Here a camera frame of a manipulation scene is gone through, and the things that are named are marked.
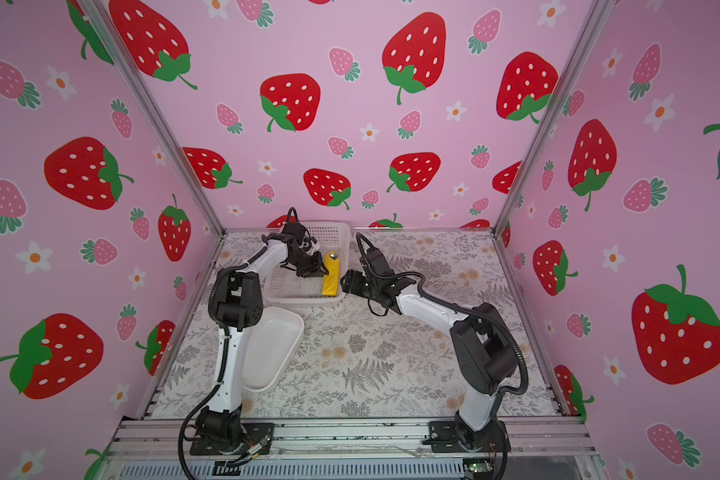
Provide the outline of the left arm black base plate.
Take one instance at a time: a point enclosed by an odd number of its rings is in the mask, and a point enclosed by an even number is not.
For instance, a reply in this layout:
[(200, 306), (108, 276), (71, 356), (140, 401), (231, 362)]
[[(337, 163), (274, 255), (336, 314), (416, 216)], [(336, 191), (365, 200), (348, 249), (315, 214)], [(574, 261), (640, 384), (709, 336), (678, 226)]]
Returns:
[(192, 441), (192, 456), (268, 455), (272, 446), (275, 424), (271, 422), (244, 422), (241, 431), (226, 438), (200, 433)]

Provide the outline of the yellow paper napkin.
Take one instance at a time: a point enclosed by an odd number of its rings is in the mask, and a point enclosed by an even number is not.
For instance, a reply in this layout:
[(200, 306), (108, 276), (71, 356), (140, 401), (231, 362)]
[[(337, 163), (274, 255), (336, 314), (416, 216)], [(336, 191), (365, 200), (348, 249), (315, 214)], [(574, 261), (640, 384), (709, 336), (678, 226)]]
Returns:
[(324, 276), (321, 294), (323, 297), (335, 297), (340, 284), (340, 259), (335, 251), (330, 251), (323, 257)]

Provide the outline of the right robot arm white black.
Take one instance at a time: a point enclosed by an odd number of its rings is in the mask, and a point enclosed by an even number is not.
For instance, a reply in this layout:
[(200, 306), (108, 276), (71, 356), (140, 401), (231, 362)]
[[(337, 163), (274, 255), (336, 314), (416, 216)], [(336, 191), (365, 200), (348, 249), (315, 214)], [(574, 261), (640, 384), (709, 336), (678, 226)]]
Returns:
[(525, 357), (499, 311), (490, 303), (466, 307), (427, 292), (423, 274), (394, 272), (376, 247), (360, 252), (360, 265), (360, 271), (349, 270), (341, 279), (344, 292), (450, 336), (468, 385), (455, 414), (454, 436), (466, 451), (485, 449), (490, 434), (502, 428), (498, 411), (504, 397), (522, 396), (529, 387)]

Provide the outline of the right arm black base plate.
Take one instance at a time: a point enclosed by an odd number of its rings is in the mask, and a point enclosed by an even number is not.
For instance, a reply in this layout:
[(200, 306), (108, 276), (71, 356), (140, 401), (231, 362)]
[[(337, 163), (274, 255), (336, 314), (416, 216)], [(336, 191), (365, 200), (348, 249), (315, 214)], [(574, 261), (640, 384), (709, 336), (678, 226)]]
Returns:
[(461, 420), (431, 421), (422, 441), (435, 453), (509, 453), (511, 444), (506, 426), (499, 420), (473, 431)]

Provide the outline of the white plastic perforated basket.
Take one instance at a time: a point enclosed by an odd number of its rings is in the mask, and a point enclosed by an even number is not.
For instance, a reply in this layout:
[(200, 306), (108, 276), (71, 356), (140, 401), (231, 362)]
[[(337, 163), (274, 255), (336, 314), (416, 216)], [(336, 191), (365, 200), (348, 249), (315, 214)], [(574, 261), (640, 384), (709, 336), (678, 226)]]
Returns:
[(305, 233), (304, 246), (310, 246), (295, 265), (276, 266), (263, 282), (263, 299), (285, 307), (323, 307), (340, 302), (345, 293), (340, 286), (335, 295), (323, 294), (325, 271), (330, 268), (330, 254), (338, 260), (337, 278), (349, 267), (350, 227), (341, 222), (302, 221)]

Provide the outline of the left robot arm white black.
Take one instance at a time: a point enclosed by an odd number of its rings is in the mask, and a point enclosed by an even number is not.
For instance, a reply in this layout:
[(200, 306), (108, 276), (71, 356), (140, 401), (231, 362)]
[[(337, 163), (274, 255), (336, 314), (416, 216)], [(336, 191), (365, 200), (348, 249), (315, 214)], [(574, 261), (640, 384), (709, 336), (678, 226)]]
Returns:
[(222, 268), (216, 275), (208, 300), (208, 315), (218, 326), (214, 385), (183, 423), (194, 420), (192, 440), (208, 441), (224, 453), (246, 444), (241, 381), (253, 327), (264, 313), (261, 282), (284, 266), (300, 278), (328, 273), (318, 241), (296, 219), (287, 219), (280, 232), (264, 235), (262, 242), (244, 263)]

